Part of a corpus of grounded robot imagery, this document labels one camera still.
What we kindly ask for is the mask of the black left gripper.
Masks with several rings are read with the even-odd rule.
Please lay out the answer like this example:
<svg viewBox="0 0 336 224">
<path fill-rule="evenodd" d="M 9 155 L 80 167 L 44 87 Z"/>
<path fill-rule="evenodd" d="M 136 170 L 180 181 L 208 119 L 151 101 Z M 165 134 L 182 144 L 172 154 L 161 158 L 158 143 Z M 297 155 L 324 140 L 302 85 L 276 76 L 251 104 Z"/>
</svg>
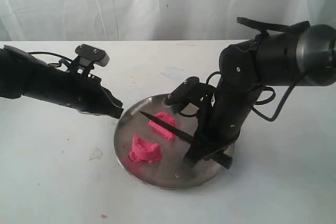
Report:
<svg viewBox="0 0 336 224">
<path fill-rule="evenodd" d="M 72 77 L 68 107 L 80 113 L 107 115 L 119 119 L 123 113 L 123 103 L 101 85 L 101 79 L 84 73 L 68 72 Z"/>
</svg>

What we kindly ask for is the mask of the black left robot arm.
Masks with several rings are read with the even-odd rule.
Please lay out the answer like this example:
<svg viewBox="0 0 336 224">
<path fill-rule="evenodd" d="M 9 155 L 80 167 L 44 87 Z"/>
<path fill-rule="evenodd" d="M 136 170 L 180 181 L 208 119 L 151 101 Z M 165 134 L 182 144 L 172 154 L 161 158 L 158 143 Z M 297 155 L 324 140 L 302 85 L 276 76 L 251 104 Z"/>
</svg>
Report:
<svg viewBox="0 0 336 224">
<path fill-rule="evenodd" d="M 74 60 L 61 58 L 55 65 L 13 46 L 1 48 L 1 97 L 22 96 L 57 104 L 84 114 L 120 118 L 123 103 L 91 74 L 95 65 L 105 67 L 108 54 L 99 48 L 79 45 Z"/>
</svg>

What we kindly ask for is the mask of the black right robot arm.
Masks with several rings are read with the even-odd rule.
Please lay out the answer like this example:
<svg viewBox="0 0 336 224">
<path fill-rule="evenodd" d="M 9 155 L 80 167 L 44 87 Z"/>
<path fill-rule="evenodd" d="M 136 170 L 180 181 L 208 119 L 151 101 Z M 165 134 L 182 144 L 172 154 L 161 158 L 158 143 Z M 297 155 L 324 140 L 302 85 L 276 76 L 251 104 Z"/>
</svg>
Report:
<svg viewBox="0 0 336 224">
<path fill-rule="evenodd" d="M 233 144 L 267 86 L 329 86 L 335 82 L 335 29 L 314 25 L 300 32 L 266 32 L 225 48 L 216 87 L 198 84 L 192 98 L 203 101 L 198 126 L 184 161 L 194 166 Z"/>
</svg>

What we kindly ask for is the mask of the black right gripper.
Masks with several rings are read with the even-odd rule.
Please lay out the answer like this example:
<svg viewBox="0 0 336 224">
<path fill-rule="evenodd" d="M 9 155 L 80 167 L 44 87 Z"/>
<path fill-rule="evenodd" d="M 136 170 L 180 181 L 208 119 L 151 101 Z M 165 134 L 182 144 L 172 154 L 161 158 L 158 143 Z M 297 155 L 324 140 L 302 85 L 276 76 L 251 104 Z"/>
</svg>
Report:
<svg viewBox="0 0 336 224">
<path fill-rule="evenodd" d="M 233 158 L 225 154 L 229 146 L 223 148 L 221 143 L 232 143 L 240 135 L 241 94 L 222 83 L 216 88 L 201 83 L 200 89 L 203 101 L 198 110 L 198 127 L 184 162 L 194 167 L 203 159 L 213 160 L 225 169 L 230 169 Z"/>
</svg>

